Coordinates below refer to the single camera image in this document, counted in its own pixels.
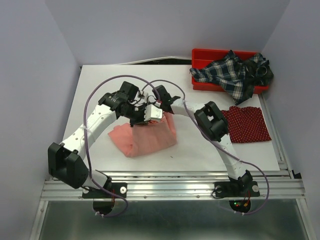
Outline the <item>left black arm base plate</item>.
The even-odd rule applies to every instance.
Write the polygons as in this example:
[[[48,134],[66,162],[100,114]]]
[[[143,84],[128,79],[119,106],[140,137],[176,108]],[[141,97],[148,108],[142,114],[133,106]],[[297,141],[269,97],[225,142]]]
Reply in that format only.
[[[103,203],[95,203],[92,205],[94,214],[102,218],[118,217],[127,212],[129,202],[120,194],[117,194],[112,187],[112,178],[101,171],[89,171],[89,175],[83,185],[82,195],[89,199],[110,199],[111,202],[103,206]],[[123,210],[112,212],[116,206],[116,199],[122,200],[124,203]]]

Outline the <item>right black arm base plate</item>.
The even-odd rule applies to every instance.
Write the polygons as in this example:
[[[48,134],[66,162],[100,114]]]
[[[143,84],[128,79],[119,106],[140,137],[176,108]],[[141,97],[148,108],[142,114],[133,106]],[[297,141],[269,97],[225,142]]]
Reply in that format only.
[[[260,189],[256,181],[242,187],[235,182],[219,181],[214,183],[211,196],[216,199],[230,198],[229,206],[236,213],[248,215],[251,209],[251,199],[260,196]]]

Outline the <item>pink pleated skirt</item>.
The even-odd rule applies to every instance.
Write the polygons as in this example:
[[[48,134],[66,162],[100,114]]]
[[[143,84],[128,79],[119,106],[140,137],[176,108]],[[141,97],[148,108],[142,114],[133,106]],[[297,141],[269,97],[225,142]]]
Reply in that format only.
[[[177,132],[171,113],[165,112],[161,121],[146,125],[129,123],[117,125],[108,133],[114,145],[127,158],[145,156],[177,144]]]

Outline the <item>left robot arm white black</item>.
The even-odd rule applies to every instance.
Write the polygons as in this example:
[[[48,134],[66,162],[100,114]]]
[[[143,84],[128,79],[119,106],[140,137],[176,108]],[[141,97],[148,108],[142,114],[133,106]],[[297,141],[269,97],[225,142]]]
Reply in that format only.
[[[90,147],[100,135],[119,117],[125,117],[132,124],[146,124],[151,120],[155,106],[143,103],[134,104],[139,88],[127,81],[113,93],[105,93],[98,101],[93,112],[83,113],[83,123],[74,133],[61,143],[52,143],[48,147],[49,174],[74,189],[94,189],[100,197],[111,193],[112,179],[93,170],[90,160]]]

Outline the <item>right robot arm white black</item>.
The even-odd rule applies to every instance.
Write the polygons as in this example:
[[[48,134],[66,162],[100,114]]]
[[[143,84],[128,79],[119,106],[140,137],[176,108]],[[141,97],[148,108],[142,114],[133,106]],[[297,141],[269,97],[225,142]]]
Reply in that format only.
[[[237,157],[229,136],[228,121],[222,111],[213,102],[194,103],[185,97],[172,97],[163,85],[152,90],[160,101],[160,108],[173,115],[190,117],[202,136],[217,149],[230,179],[230,189],[235,195],[242,195],[248,190],[253,180],[250,172]]]

